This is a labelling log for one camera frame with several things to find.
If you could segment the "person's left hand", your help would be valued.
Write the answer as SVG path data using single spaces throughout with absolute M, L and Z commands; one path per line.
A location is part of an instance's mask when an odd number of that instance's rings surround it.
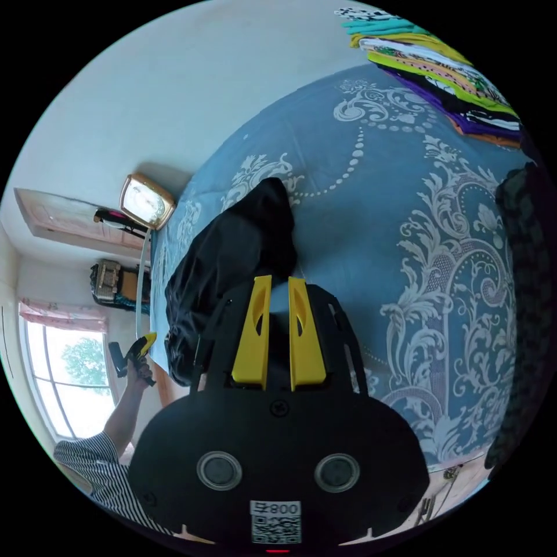
M 128 389 L 143 391 L 153 382 L 153 373 L 145 357 L 137 360 L 128 359 L 126 369 L 126 387 Z

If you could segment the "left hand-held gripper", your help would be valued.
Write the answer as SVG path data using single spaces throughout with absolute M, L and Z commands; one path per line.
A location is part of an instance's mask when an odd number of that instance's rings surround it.
M 156 332 L 149 332 L 146 335 L 143 335 L 142 337 L 138 338 L 128 350 L 128 353 L 126 354 L 126 362 L 128 359 L 137 360 L 142 357 L 145 357 L 147 359 L 148 352 L 156 340 L 157 340 Z M 156 381 L 153 379 L 153 382 L 151 383 L 150 387 L 153 387 L 155 385 L 156 385 Z

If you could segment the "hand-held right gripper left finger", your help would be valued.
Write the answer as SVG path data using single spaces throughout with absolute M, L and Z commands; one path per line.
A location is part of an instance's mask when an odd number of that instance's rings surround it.
M 238 385 L 266 389 L 271 291 L 270 275 L 254 278 L 232 368 L 232 379 Z

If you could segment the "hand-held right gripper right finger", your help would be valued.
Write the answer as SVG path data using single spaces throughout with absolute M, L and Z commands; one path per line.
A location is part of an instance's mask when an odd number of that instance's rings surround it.
M 291 390 L 321 385 L 326 378 L 324 360 L 306 282 L 288 279 Z

